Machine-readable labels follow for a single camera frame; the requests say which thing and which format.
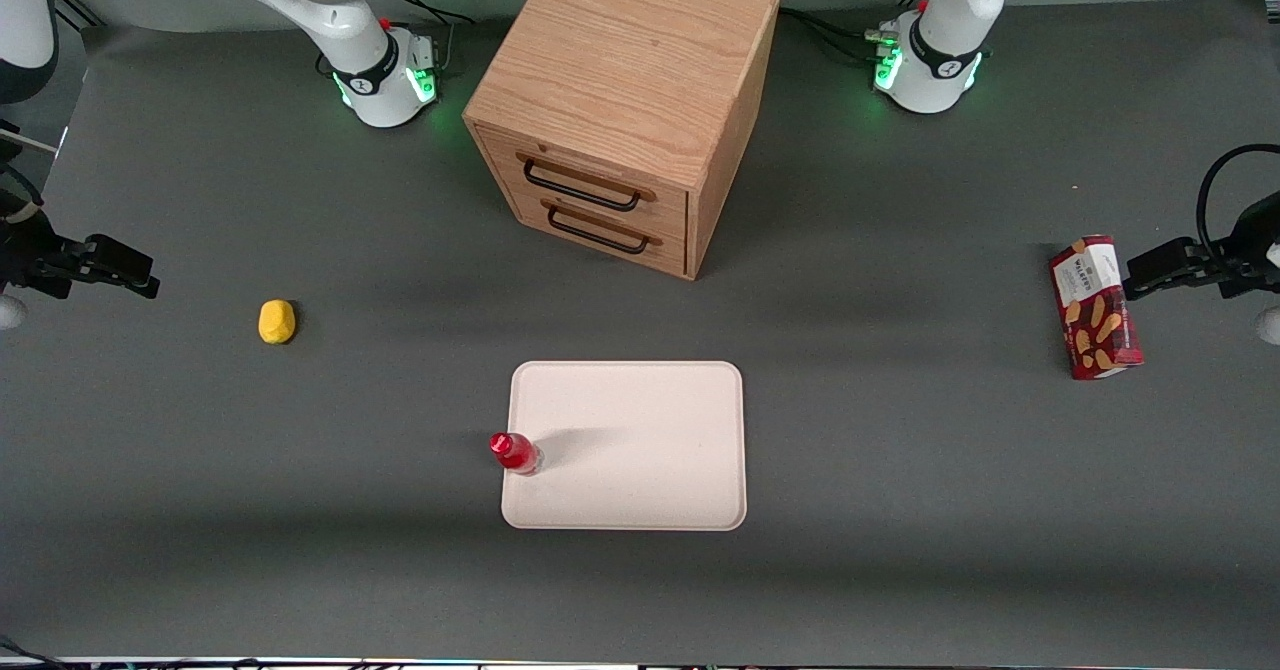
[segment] yellow sponge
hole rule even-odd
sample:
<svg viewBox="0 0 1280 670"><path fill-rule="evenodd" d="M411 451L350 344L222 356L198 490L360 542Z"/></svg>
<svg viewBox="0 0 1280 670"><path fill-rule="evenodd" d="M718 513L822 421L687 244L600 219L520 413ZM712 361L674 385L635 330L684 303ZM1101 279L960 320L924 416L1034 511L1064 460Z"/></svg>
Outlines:
<svg viewBox="0 0 1280 670"><path fill-rule="evenodd" d="M288 342L297 329L298 322L288 301L268 300L262 304L262 311L257 315L257 334L262 337L262 342L271 345Z"/></svg>

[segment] wooden drawer cabinet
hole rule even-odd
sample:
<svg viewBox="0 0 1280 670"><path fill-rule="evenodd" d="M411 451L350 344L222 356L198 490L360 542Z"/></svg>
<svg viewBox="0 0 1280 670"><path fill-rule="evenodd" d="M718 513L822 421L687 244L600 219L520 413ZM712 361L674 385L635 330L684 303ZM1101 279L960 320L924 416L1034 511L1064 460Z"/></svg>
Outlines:
<svg viewBox="0 0 1280 670"><path fill-rule="evenodd" d="M463 111L516 218L695 278L780 0L529 0Z"/></svg>

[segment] white tray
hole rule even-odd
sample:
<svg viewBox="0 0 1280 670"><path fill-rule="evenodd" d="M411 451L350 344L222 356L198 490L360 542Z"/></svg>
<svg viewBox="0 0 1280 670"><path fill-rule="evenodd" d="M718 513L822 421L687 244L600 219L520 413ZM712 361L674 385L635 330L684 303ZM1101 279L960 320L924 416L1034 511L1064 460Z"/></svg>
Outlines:
<svg viewBox="0 0 1280 670"><path fill-rule="evenodd" d="M731 364L525 363L508 432L543 451L504 473L522 529L732 530L746 518L742 375Z"/></svg>

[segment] black metal handle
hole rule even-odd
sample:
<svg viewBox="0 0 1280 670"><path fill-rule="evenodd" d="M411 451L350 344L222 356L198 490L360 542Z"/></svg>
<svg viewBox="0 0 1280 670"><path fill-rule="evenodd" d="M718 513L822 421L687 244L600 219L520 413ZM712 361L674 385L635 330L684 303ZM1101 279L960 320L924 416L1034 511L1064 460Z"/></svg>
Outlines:
<svg viewBox="0 0 1280 670"><path fill-rule="evenodd" d="M631 200L626 202L616 202L604 197L596 197L590 192L582 192L581 190L575 190L567 184L553 182L549 179L540 178L534 174L534 159L525 160L525 179L536 184L538 187L545 187L547 190L553 190L561 195L567 195L570 197L576 197L579 200L585 200L599 205L600 208L608 208L609 210L617 210L618 213L630 213L636 209L636 204L640 202L640 193L631 193Z"/></svg>
<svg viewBox="0 0 1280 670"><path fill-rule="evenodd" d="M547 222L553 228L557 228L558 231L567 232L568 234L576 234L577 237L580 237L582 240L590 240L591 242L598 242L598 243L600 243L600 245L603 245L605 247L612 247L613 250L617 250L618 252L626 252L627 255L640 255L641 252L644 252L645 247L649 247L649 238L648 237L641 237L640 238L640 245L622 245L621 242L609 240L607 237L600 237L600 236L598 236L595 233L589 233L586 231L577 229L577 228L575 228L572 225L566 225L564 223L557 223L556 222L556 211L557 210L559 210L559 209L556 208L556 206L552 206L552 208L547 209Z"/></svg>

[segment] red bottle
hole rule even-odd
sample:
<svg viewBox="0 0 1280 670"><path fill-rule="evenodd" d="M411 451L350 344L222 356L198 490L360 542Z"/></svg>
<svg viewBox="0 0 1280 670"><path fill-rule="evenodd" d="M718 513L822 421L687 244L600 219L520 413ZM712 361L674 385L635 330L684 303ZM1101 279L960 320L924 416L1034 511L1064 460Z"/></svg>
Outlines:
<svg viewBox="0 0 1280 670"><path fill-rule="evenodd" d="M531 475L543 461L543 451L518 433L494 433L489 438L489 450L498 464L517 475Z"/></svg>

